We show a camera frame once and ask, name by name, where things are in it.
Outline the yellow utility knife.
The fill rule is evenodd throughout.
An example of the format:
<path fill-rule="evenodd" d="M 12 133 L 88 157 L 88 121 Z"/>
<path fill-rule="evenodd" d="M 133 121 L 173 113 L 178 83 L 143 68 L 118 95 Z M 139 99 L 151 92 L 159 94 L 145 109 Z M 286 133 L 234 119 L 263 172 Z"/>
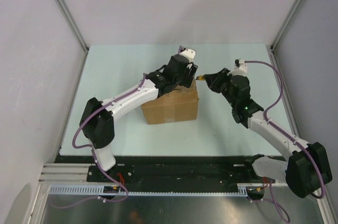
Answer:
<path fill-rule="evenodd" d="M 196 81 L 205 81 L 205 77 L 204 77 L 204 75 L 200 75 L 200 76 L 197 76 L 197 77 L 195 78 L 195 80 L 196 80 Z"/>

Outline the brown cardboard express box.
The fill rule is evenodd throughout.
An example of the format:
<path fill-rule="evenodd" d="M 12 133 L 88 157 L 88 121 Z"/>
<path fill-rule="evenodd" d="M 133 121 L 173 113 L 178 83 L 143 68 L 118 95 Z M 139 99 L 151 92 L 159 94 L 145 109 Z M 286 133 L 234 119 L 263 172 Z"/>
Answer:
<path fill-rule="evenodd" d="M 150 125 L 196 120 L 198 90 L 193 81 L 190 88 L 178 86 L 170 93 L 141 105 L 145 120 Z"/>

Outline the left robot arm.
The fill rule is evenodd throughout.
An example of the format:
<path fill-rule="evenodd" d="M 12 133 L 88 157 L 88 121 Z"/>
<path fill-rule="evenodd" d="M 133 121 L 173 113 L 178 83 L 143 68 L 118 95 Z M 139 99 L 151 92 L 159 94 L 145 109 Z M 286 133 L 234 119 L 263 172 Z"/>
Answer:
<path fill-rule="evenodd" d="M 87 101 L 79 128 L 73 137 L 73 148 L 80 133 L 88 139 L 92 155 L 100 166 L 98 175 L 104 181 L 112 181 L 117 175 L 116 159 L 111 149 L 115 137 L 114 123 L 128 112 L 170 93 L 177 86 L 189 88 L 198 66 L 194 63 L 195 51 L 181 47 L 171 56 L 168 64 L 143 74 L 141 81 L 125 92 L 105 100 L 93 97 Z"/>

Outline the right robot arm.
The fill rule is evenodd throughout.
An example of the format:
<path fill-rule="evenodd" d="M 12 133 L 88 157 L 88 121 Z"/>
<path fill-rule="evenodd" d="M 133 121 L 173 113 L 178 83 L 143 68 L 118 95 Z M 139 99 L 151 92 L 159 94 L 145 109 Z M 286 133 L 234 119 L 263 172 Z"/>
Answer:
<path fill-rule="evenodd" d="M 331 167 L 325 147 L 313 144 L 286 132 L 267 117 L 266 111 L 251 98 L 249 79 L 242 73 L 235 74 L 224 68 L 214 74 L 205 74 L 208 88 L 222 94 L 232 108 L 236 123 L 242 124 L 264 138 L 284 158 L 283 161 L 257 154 L 243 169 L 249 182 L 257 182 L 262 176 L 284 182 L 300 198 L 322 191 L 332 181 Z"/>

